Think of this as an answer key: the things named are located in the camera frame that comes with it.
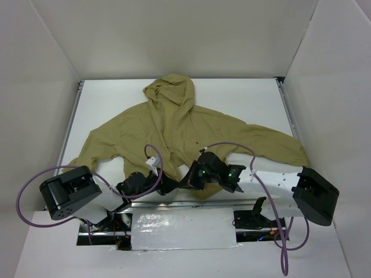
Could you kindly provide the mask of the tan hooded zip jacket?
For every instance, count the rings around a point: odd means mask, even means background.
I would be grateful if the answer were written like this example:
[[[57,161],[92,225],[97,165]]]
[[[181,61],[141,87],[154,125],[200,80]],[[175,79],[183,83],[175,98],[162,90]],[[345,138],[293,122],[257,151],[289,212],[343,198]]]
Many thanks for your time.
[[[100,162],[121,156],[125,175],[144,172],[146,144],[156,147],[165,174],[177,181],[181,180],[179,168],[191,166],[206,146],[221,160],[231,153],[245,153],[291,166],[310,165],[298,139],[196,105],[189,77],[173,74],[159,78],[143,93],[146,102],[124,110],[89,133],[73,165],[96,170]]]

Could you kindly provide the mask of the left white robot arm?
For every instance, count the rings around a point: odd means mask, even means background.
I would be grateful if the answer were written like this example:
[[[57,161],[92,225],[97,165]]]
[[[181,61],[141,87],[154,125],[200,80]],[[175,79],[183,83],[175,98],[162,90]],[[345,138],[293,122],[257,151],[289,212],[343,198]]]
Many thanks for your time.
[[[132,199],[137,199],[140,195],[145,196],[153,191],[165,195],[180,186],[180,182],[167,177],[159,168],[151,170],[148,176],[134,172],[114,188],[117,191],[115,196],[120,199],[118,204],[108,211],[117,211],[128,206]],[[69,172],[50,178],[44,181],[39,189],[54,221],[73,216],[92,200],[103,195],[103,190],[94,181],[93,173],[86,166],[75,167]]]

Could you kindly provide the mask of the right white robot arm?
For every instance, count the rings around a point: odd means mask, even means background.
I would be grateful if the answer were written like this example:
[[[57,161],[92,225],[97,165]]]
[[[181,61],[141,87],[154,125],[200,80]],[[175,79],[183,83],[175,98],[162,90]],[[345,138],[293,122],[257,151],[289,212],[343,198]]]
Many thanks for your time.
[[[202,191],[208,183],[218,184],[230,193],[263,193],[252,212],[257,226],[266,226],[277,217],[304,217],[317,225],[329,226],[340,194],[309,167],[302,167],[299,173],[261,171],[227,164],[214,153],[204,152],[184,173],[181,186]]]

